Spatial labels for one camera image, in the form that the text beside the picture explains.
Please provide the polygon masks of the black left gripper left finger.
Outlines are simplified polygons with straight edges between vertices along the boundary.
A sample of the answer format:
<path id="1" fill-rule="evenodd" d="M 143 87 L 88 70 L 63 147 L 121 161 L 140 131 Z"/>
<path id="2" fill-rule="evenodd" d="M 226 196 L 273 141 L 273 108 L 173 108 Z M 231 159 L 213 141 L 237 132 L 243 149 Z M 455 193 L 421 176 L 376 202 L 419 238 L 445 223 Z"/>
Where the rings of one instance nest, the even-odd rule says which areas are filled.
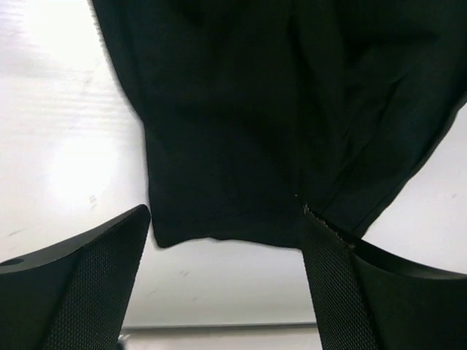
<path id="1" fill-rule="evenodd" d="M 124 349 L 120 332 L 150 225 L 138 205 L 1 263 L 1 349 Z"/>

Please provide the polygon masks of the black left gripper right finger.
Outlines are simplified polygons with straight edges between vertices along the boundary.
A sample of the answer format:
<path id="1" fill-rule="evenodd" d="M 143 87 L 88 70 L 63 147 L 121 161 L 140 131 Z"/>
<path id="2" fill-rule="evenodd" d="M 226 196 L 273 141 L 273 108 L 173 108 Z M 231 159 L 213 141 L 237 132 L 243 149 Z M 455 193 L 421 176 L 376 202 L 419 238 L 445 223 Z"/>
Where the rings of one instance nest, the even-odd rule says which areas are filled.
<path id="1" fill-rule="evenodd" d="M 323 349 L 466 348 L 466 275 L 336 233 L 308 208 L 303 259 Z"/>

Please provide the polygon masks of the black pleated skirt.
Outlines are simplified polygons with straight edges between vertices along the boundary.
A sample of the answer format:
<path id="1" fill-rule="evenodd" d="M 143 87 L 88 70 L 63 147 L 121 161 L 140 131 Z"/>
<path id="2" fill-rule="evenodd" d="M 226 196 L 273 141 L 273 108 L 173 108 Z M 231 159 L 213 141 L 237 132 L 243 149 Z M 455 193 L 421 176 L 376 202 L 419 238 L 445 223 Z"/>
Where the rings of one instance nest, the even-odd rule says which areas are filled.
<path id="1" fill-rule="evenodd" d="M 464 1 L 95 1 L 162 248 L 363 236 L 466 97 Z"/>

